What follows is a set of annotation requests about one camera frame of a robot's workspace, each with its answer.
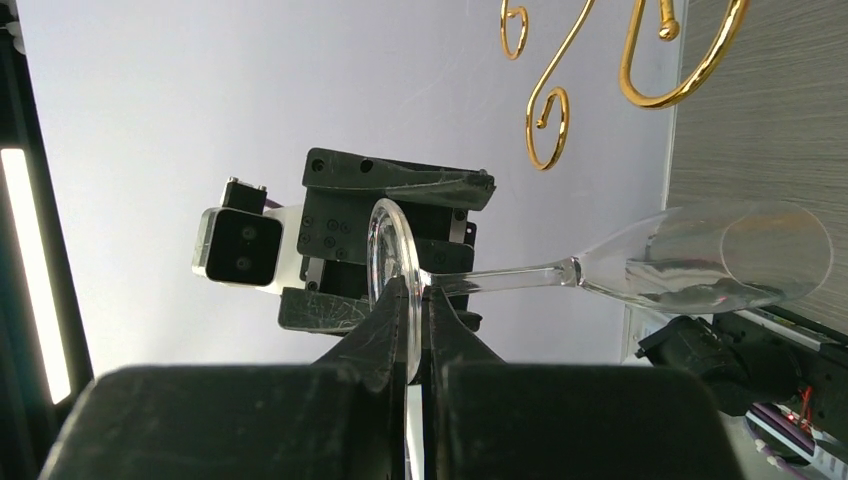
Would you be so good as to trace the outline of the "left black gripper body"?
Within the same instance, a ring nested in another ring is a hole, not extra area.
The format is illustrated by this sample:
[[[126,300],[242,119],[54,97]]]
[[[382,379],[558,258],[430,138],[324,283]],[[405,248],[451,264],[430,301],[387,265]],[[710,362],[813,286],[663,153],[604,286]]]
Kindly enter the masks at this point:
[[[375,195],[309,189],[297,251],[305,288],[354,300],[368,299],[367,234]],[[399,200],[415,237],[421,267],[431,273],[472,270],[476,226],[466,211]]]

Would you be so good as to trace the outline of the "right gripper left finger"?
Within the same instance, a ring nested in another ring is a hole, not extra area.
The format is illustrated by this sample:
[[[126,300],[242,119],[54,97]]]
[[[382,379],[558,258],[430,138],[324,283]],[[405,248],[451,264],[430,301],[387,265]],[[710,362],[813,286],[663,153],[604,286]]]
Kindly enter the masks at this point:
[[[45,479],[402,479],[406,320],[396,278],[301,365],[136,366],[93,381]]]

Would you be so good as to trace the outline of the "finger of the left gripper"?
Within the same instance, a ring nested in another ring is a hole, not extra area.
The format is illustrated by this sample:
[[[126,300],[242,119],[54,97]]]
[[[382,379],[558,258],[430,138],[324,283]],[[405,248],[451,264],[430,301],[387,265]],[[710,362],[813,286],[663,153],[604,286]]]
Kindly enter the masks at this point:
[[[306,157],[302,184],[308,189],[359,197],[481,211],[496,190],[483,170],[411,163],[320,147]]]
[[[406,300],[390,295],[388,306],[379,301],[376,315],[366,300],[315,291],[284,291],[278,323],[281,328],[307,333],[390,332],[391,323],[406,324]]]

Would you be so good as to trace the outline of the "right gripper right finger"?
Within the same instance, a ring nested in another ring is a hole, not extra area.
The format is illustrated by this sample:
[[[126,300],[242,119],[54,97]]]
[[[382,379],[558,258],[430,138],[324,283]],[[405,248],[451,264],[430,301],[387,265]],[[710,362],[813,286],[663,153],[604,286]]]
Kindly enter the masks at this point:
[[[428,479],[739,479],[706,387],[656,367],[508,363],[422,300]]]

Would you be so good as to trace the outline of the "clear flute glass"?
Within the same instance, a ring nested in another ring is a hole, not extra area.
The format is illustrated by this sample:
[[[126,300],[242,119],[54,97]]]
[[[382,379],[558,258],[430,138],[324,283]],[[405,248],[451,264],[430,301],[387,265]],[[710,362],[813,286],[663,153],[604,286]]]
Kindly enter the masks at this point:
[[[423,294],[449,297],[538,287],[579,288],[649,310],[710,315],[802,298],[828,278],[834,257],[823,223],[786,201],[721,200],[673,207],[600,244],[550,263],[436,274],[419,262],[411,225],[378,200],[367,234],[369,301],[400,278],[409,294],[407,375],[421,364]]]

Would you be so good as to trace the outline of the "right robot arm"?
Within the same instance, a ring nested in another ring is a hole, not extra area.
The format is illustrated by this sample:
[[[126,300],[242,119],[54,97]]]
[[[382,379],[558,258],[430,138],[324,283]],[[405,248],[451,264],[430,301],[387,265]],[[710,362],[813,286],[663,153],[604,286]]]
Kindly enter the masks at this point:
[[[645,367],[509,364],[445,294],[394,280],[308,365],[142,366],[81,395],[45,479],[402,479],[405,396],[423,390],[428,479],[739,479],[720,422],[797,389],[790,352],[701,319],[646,338]]]

